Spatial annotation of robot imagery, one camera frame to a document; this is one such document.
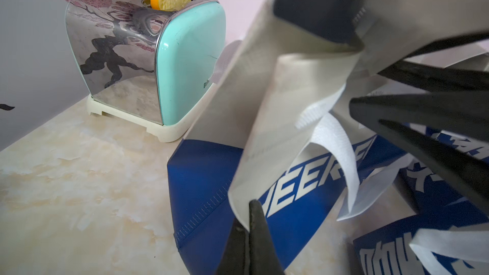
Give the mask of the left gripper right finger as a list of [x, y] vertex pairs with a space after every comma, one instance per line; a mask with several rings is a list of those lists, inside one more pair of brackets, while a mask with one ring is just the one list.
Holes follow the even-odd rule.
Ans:
[[262, 205], [250, 201], [250, 274], [285, 274], [275, 251]]

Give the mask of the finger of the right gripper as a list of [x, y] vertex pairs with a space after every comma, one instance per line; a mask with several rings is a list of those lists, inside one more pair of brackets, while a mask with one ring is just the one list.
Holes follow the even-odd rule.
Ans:
[[487, 142], [487, 92], [353, 98], [349, 109], [353, 119], [412, 154], [488, 213], [488, 164], [407, 127], [415, 123]]
[[[408, 57], [465, 46], [487, 38], [486, 31], [440, 39], [417, 49]], [[428, 92], [488, 91], [488, 73], [484, 71], [432, 67], [403, 60], [390, 65], [378, 74]]]

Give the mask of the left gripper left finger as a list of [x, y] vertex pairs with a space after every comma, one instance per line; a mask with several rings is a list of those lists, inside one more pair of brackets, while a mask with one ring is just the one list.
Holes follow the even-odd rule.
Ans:
[[250, 273], [249, 232], [235, 218], [217, 275], [247, 275]]

